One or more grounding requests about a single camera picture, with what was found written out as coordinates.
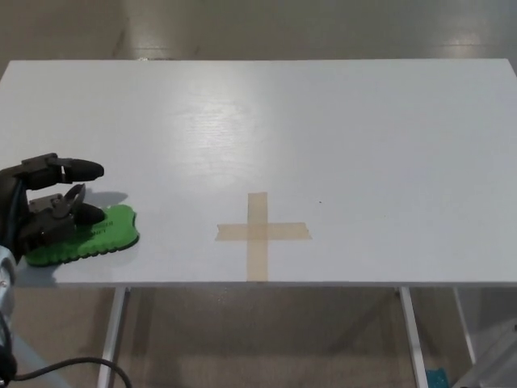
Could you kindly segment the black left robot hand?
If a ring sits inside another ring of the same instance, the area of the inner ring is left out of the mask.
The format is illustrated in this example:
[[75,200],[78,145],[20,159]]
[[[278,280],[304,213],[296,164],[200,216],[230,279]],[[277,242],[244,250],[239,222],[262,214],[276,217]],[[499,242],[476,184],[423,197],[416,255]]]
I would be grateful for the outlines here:
[[[105,219],[102,209],[87,204],[86,182],[104,176],[102,165],[78,158],[61,158],[55,153],[23,160],[1,170],[1,247],[15,261],[38,248],[71,238],[80,227]],[[66,194],[36,200],[28,191],[70,184]]]

